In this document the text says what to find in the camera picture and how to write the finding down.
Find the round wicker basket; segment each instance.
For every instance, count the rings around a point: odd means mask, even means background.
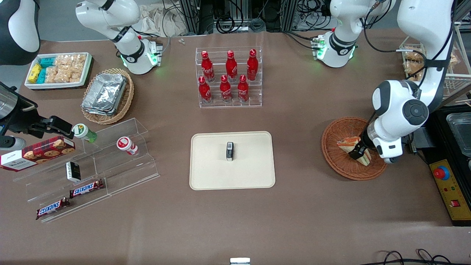
[[[124,115],[126,114],[126,112],[128,112],[129,107],[131,106],[132,97],[134,96],[134,84],[132,83],[132,79],[129,76],[129,74],[126,71],[122,70],[122,69],[113,68],[113,69],[105,70],[101,73],[121,74],[121,75],[125,76],[128,79],[127,83],[126,83],[126,86],[124,88],[125,90],[124,90],[124,93],[122,95],[121,102],[118,106],[118,112],[113,116],[105,116],[105,115],[91,114],[91,113],[88,113],[88,112],[86,112],[85,110],[82,109],[82,113],[83,113],[83,115],[85,115],[85,118],[87,120],[91,121],[91,122],[95,122],[95,123],[103,124],[103,125],[113,124],[113,123],[121,120],[124,117]],[[95,76],[90,81],[90,83],[88,84],[87,89],[85,90],[85,94],[83,95],[83,98],[85,98],[87,96],[87,93],[90,90],[91,84],[93,83],[93,81],[95,80],[96,77],[97,76]]]
[[[322,134],[322,153],[325,159],[337,173],[352,180],[371,180],[386,169],[386,163],[377,152],[370,150],[371,163],[364,166],[337,146],[338,141],[360,135],[366,122],[357,117],[336,119]]]

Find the coca-cola bottle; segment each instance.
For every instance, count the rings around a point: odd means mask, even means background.
[[[198,89],[200,91],[203,104],[210,104],[212,102],[211,91],[209,85],[206,83],[204,76],[200,76],[200,78],[198,78],[198,82],[200,83]]]
[[[237,62],[231,50],[227,51],[226,71],[229,82],[237,82]]]
[[[211,59],[209,59],[209,55],[207,51],[201,52],[201,58],[203,61],[201,62],[201,68],[203,69],[203,75],[206,77],[206,81],[213,82],[214,81],[214,68],[212,66]]]
[[[225,103],[232,102],[231,84],[227,82],[227,75],[221,76],[221,85],[219,86],[219,89],[221,89],[222,101]]]
[[[239,101],[241,103],[246,103],[249,101],[249,84],[247,84],[247,80],[245,75],[240,75],[239,84],[237,86],[237,92],[239,94]]]
[[[257,71],[259,69],[259,61],[257,60],[257,51],[255,49],[250,50],[249,59],[247,60],[247,78],[250,81],[254,81],[257,77]]]

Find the table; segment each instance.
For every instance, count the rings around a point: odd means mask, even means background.
[[[370,30],[381,48],[404,39],[399,30]],[[417,258],[416,248],[470,262],[471,229],[451,227],[426,164],[403,155],[377,179],[350,181],[326,163],[324,128],[343,116],[368,118],[371,95],[386,79],[403,78],[400,54],[378,53],[359,39],[343,68],[316,62],[281,33],[173,38],[162,66],[133,75],[136,94],[125,119],[149,130],[149,152],[161,177],[50,224],[34,220],[24,186],[0,178],[2,264],[360,264],[381,250]],[[200,109],[195,48],[261,44],[261,108]],[[121,67],[110,41],[43,42],[41,53],[90,52],[92,75]],[[44,116],[86,123],[83,90],[21,93]],[[196,133],[269,131],[276,184],[270,189],[194,191],[189,187],[190,139]],[[29,143],[37,139],[26,137]]]

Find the acrylic bottle rack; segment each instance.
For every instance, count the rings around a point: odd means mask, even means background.
[[[25,169],[14,181],[26,185],[27,201],[38,209],[48,206],[69,191],[102,179],[104,188],[84,193],[69,199],[70,206],[41,217],[42,222],[51,222],[74,213],[86,206],[112,197],[124,190],[159,176],[154,158],[149,155],[144,134],[147,129],[135,118],[97,132],[97,140],[88,143],[74,138],[76,151]],[[128,136],[138,146],[139,153],[129,155],[116,147],[116,141]],[[69,161],[80,166],[81,181],[67,179],[65,164]]]
[[[234,59],[237,61],[237,75],[247,75],[247,59],[249,58],[249,51],[251,49],[257,50],[257,60],[259,61],[259,69],[257,76],[254,81],[247,79],[249,84],[249,101],[241,103],[237,94],[237,82],[231,84],[232,102],[225,103],[222,101],[221,90],[219,85],[221,84],[221,76],[226,75],[226,61],[227,51],[234,51]],[[209,58],[211,59],[214,67],[215,79],[213,82],[208,83],[211,89],[211,95],[213,98],[212,103],[204,104],[201,95],[198,92],[198,77],[203,76],[203,70],[201,69],[201,52],[207,51]],[[196,93],[198,94],[198,100],[201,108],[240,108],[240,107],[261,107],[262,106],[262,50],[261,46],[252,47],[218,47],[218,48],[196,48],[195,56],[196,64]]]

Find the cookie box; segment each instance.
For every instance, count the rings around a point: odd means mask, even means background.
[[[23,150],[13,151],[0,157],[0,168],[15,172],[75,151],[73,141],[63,136],[35,143]]]

